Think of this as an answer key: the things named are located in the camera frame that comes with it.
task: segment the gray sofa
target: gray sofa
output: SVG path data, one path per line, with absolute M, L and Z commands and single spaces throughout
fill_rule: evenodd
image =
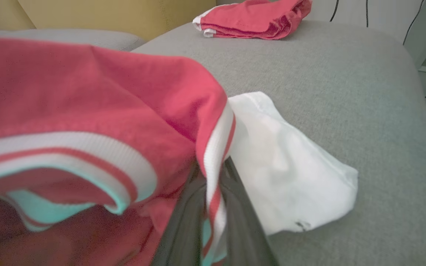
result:
M 184 25 L 132 52 L 191 57 L 230 96 L 265 92 L 289 123 L 359 170 L 350 214 L 270 238 L 281 265 L 426 266 L 426 105 L 401 44 L 304 21 L 279 41 L 207 39 Z

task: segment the white cloth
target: white cloth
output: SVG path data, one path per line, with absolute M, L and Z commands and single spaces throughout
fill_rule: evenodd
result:
M 357 175 L 285 121 L 262 92 L 229 98 L 230 155 L 266 234 L 309 231 L 353 209 Z

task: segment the striped trim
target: striped trim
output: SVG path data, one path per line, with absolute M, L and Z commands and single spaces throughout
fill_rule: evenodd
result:
M 203 265 L 209 265 L 213 262 L 218 242 L 226 226 L 226 207 L 218 181 L 233 133 L 234 113 L 230 104 L 227 102 L 210 135 L 203 155 L 203 165 L 206 174 L 206 205 L 209 219 L 212 221 L 213 236 L 204 248 L 206 256 L 203 259 Z
M 105 207 L 114 214 L 122 214 L 131 202 L 152 195 L 157 185 L 154 168 L 137 150 L 104 135 L 53 132 L 0 139 L 0 177 L 34 168 L 57 168 L 88 180 L 112 197 L 115 206 Z M 73 215 L 89 205 L 76 204 L 73 206 L 76 212 L 62 212 L 58 208 L 60 204 L 35 195 L 29 197 L 25 192 L 4 197 L 5 200 L 8 198 L 27 217 L 46 224 L 66 219 L 68 214 Z M 54 217 L 45 212 L 39 215 L 39 211 L 35 210 L 39 208 L 37 206 L 60 213 Z

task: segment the gray upholstery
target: gray upholstery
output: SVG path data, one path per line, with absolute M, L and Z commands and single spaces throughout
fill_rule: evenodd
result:
M 145 44 L 144 40 L 125 32 L 94 29 L 28 29 L 0 30 L 0 37 L 12 37 L 53 42 L 91 44 L 120 51 L 131 51 Z
M 304 21 L 279 41 L 208 39 L 184 25 L 133 52 L 196 59 L 230 96 L 265 92 L 289 123 L 359 170 L 350 214 L 271 237 L 281 265 L 426 266 L 426 106 L 401 44 Z

